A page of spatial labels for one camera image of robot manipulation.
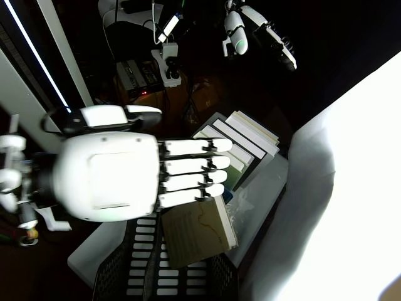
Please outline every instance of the black basket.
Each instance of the black basket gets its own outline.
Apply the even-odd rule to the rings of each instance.
[[[236,267],[225,254],[179,270],[156,214],[133,219],[121,245],[99,266],[93,300],[238,300]]]

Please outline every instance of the dark background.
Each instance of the dark background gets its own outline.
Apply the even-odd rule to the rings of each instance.
[[[114,65],[97,1],[54,3],[91,95],[112,98],[110,78]],[[298,70],[288,73],[256,49],[249,49],[240,60],[227,62],[221,49],[223,2],[187,0],[184,16],[196,25],[179,41],[179,58],[194,75],[216,76],[223,83],[224,105],[213,108],[215,111],[244,110],[263,123],[278,108],[294,132],[401,50],[399,1],[289,0],[247,4],[274,20],[279,32],[290,38]],[[148,40],[142,41],[134,33],[140,29],[120,26],[127,49],[151,44],[150,31]],[[6,130],[6,114],[1,113],[0,126]],[[43,230],[47,240],[41,240],[38,246],[0,246],[2,299],[90,299],[90,290],[67,267],[66,259],[96,224],[70,219],[74,231]],[[9,227],[4,220],[0,226]]]

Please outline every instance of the black crate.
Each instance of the black crate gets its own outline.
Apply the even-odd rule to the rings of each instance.
[[[123,242],[99,266],[93,300],[238,300],[237,270],[225,254],[179,270],[168,258],[156,214],[129,221]]]

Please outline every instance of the robotic hand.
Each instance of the robotic hand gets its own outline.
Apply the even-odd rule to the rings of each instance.
[[[228,139],[157,140],[131,132],[161,120],[161,111],[138,105],[97,105],[68,114],[59,154],[23,161],[24,139],[0,136],[7,154],[0,170],[0,203],[20,212],[21,227],[34,230],[34,211],[50,230],[70,230],[55,221],[48,206],[62,204],[88,221],[123,221],[224,192],[224,169],[232,147]],[[20,200],[16,190],[22,185]]]
[[[243,55],[248,49],[248,35],[253,37],[260,47],[270,50],[287,69],[295,70],[297,66],[291,42],[277,34],[271,21],[266,20],[250,6],[243,5],[243,2],[229,0],[226,4],[224,27],[227,39],[222,42],[224,56],[229,56],[229,44],[232,44],[235,53]]]

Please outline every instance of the stack of books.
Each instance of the stack of books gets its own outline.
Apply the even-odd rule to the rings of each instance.
[[[233,142],[232,149],[224,153],[231,160],[223,183],[229,191],[235,191],[262,160],[271,161],[279,151],[278,136],[241,111],[233,112],[225,121],[217,119],[194,135],[194,138],[218,137]]]

